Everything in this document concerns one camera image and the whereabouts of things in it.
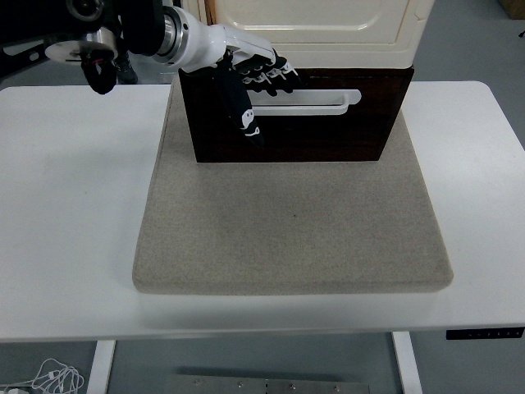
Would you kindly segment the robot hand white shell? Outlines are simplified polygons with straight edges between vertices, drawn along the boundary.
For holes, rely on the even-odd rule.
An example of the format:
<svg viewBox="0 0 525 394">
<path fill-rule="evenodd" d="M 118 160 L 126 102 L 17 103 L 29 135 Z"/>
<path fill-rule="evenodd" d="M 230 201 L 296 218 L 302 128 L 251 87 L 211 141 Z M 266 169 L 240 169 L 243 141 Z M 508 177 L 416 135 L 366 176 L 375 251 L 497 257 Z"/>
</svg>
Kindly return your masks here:
<svg viewBox="0 0 525 394">
<path fill-rule="evenodd" d="M 186 74 L 211 76 L 226 113 L 245 138 L 264 146 L 248 91 L 275 97 L 302 86 L 298 72 L 262 37 L 228 25 L 205 25 L 176 10 L 187 46 L 176 65 Z"/>
</svg>

